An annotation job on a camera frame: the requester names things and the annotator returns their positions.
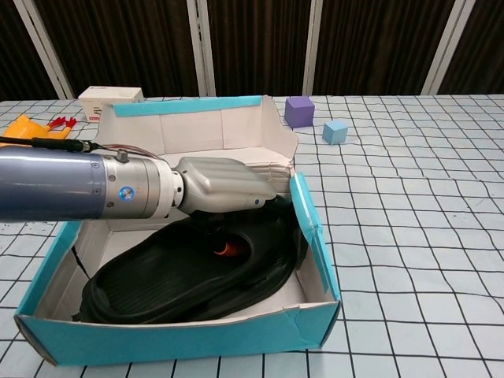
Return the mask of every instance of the yellow object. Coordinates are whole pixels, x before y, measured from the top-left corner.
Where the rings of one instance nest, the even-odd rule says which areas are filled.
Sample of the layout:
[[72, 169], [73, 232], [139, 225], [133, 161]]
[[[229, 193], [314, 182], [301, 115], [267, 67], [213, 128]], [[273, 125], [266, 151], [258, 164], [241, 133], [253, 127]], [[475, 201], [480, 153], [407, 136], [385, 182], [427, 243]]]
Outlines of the yellow object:
[[[52, 138], [52, 139], [64, 139], [70, 133], [70, 128], [65, 128], [60, 132], [50, 132], [50, 126], [42, 126], [33, 122], [21, 114], [10, 126], [5, 130], [3, 136], [10, 138]], [[6, 143], [0, 143], [0, 146], [5, 146]]]

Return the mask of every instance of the teal tape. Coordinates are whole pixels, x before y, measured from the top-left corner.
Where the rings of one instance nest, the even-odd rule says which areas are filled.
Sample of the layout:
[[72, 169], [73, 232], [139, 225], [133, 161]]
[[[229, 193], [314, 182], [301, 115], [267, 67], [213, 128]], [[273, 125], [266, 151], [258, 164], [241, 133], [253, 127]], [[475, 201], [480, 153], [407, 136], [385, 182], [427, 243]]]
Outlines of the teal tape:
[[332, 296], [339, 301], [338, 284], [336, 283], [335, 270], [328, 259], [328, 251], [325, 246], [324, 234], [322, 232], [322, 222], [318, 216], [317, 209], [309, 195], [308, 184], [301, 173], [296, 173], [291, 178], [291, 197], [294, 204], [299, 227], [306, 241], [312, 249], [315, 262], [321, 274], [324, 291], [331, 290]]
[[213, 110], [258, 106], [261, 96], [239, 96], [220, 98], [195, 98], [180, 101], [134, 102], [114, 104], [117, 117], [156, 116], [162, 114], [209, 112]]

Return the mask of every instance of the light blue cube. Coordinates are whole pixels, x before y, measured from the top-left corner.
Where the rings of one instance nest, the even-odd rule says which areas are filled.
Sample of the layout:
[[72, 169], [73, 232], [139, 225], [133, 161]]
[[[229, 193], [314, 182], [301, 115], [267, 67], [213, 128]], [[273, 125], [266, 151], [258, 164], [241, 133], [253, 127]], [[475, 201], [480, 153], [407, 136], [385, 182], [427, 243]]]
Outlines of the light blue cube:
[[347, 138], [348, 126], [341, 120], [330, 120], [324, 124], [322, 138], [329, 144], [339, 144], [345, 142]]

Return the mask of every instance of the red clip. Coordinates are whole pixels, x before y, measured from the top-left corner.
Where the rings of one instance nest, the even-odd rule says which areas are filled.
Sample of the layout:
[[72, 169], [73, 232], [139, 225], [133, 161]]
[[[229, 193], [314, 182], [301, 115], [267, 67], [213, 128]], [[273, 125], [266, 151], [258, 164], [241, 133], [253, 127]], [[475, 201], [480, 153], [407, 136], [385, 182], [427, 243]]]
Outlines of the red clip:
[[50, 128], [57, 128], [66, 122], [66, 117], [58, 117], [55, 120], [52, 120], [47, 126]]
[[70, 118], [70, 120], [67, 120], [67, 121], [66, 121], [66, 125], [65, 125], [65, 127], [66, 127], [66, 128], [73, 128], [73, 126], [74, 126], [76, 123], [77, 123], [77, 120], [76, 120], [74, 117], [72, 117], [72, 118]]

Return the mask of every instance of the robotic arm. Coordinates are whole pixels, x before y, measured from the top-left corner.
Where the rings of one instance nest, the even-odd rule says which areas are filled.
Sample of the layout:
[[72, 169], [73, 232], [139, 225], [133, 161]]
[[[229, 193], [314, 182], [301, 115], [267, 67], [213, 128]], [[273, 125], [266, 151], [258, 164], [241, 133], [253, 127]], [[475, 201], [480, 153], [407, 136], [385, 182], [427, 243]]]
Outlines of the robotic arm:
[[274, 187], [243, 163], [167, 161], [45, 148], [0, 148], [0, 221], [166, 218], [171, 209], [225, 213], [261, 208]]

